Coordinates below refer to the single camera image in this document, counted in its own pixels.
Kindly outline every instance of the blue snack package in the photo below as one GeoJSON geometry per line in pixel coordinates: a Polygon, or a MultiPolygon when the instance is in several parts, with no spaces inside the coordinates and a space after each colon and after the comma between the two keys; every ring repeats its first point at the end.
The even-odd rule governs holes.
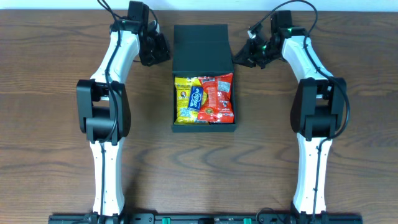
{"type": "Polygon", "coordinates": [[[191,88],[191,95],[189,97],[188,108],[194,111],[199,111],[201,107],[202,97],[203,97],[203,88],[193,86],[191,88]]]}

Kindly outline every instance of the robotic arm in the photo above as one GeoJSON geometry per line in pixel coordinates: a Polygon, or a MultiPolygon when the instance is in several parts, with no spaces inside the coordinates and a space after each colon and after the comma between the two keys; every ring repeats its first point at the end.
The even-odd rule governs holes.
{"type": "MultiPolygon", "coordinates": [[[[335,83],[319,73],[320,70],[329,77],[333,76],[321,64],[309,37],[305,43],[311,58],[306,53],[304,38],[307,31],[293,26],[290,11],[277,11],[271,15],[272,37],[269,41],[264,40],[261,28],[261,24],[256,24],[248,31],[250,38],[235,56],[234,62],[247,67],[259,65],[265,68],[267,63],[282,58],[292,67],[298,89],[290,112],[290,124],[297,133],[300,150],[293,204],[299,213],[321,214],[326,211],[326,160],[331,138],[339,129],[343,117],[343,95],[335,83]],[[314,67],[311,59],[319,68],[314,67]],[[327,104],[317,105],[320,100],[326,100],[327,104]],[[322,141],[321,151],[318,147],[322,141]]],[[[342,78],[334,80],[345,91],[345,81],[342,78]]]]}
{"type": "Polygon", "coordinates": [[[147,5],[142,2],[130,2],[127,17],[115,21],[110,27],[111,42],[99,69],[90,80],[80,80],[76,88],[80,129],[87,134],[95,163],[96,197],[93,211],[107,217],[120,215],[124,207],[121,153],[124,138],[128,135],[131,125],[124,82],[138,54],[141,63],[147,66],[170,59],[165,37],[159,33],[157,21],[148,25],[148,15],[147,5]],[[120,27],[120,45],[113,55],[119,40],[117,27],[120,27]],[[113,63],[110,65],[108,78],[116,92],[116,104],[113,98],[109,97],[105,77],[112,56],[113,63]],[[99,100],[109,101],[109,108],[94,106],[93,102],[99,100]],[[118,113],[117,130],[108,141],[103,142],[112,130],[115,113],[118,113]]]}

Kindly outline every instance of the black box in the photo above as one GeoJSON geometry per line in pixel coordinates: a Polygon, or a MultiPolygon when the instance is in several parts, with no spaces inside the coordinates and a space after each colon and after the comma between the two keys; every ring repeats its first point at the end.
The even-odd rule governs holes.
{"type": "Polygon", "coordinates": [[[228,42],[228,26],[220,25],[175,25],[173,57],[173,125],[175,133],[188,132],[233,132],[236,124],[234,77],[231,87],[231,103],[234,112],[233,124],[174,124],[177,118],[175,77],[217,76],[233,73],[232,54],[228,42]]]}

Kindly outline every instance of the wooden surface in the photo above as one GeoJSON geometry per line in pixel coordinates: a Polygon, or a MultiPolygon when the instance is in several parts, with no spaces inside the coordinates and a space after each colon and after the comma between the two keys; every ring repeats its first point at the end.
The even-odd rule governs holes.
{"type": "MultiPolygon", "coordinates": [[[[228,23],[234,53],[264,12],[156,12],[173,46],[174,24],[228,23]]],[[[308,27],[311,12],[295,12],[308,27]]],[[[75,86],[109,44],[106,11],[0,11],[0,223],[46,223],[93,205],[94,165],[80,132],[75,86]]],[[[327,165],[329,212],[365,223],[398,218],[398,14],[321,12],[313,47],[348,84],[352,119],[327,165]]],[[[269,21],[264,23],[269,30],[269,21]]],[[[289,114],[297,81],[289,64],[235,66],[234,133],[173,134],[172,61],[135,63],[126,89],[132,126],[123,149],[127,210],[288,210],[299,159],[289,114]]]]}

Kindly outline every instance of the snack bag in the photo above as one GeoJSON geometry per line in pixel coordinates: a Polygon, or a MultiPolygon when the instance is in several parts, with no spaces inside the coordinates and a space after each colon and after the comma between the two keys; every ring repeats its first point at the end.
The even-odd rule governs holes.
{"type": "Polygon", "coordinates": [[[198,112],[198,120],[213,123],[234,122],[231,104],[232,76],[230,73],[216,77],[199,77],[201,86],[207,93],[207,100],[198,112]]]}
{"type": "MultiPolygon", "coordinates": [[[[208,124],[207,121],[198,120],[198,111],[188,108],[193,86],[201,87],[198,78],[179,78],[175,77],[175,89],[177,90],[177,119],[174,124],[208,124]]],[[[203,92],[201,104],[207,99],[207,94],[203,92]]]]}

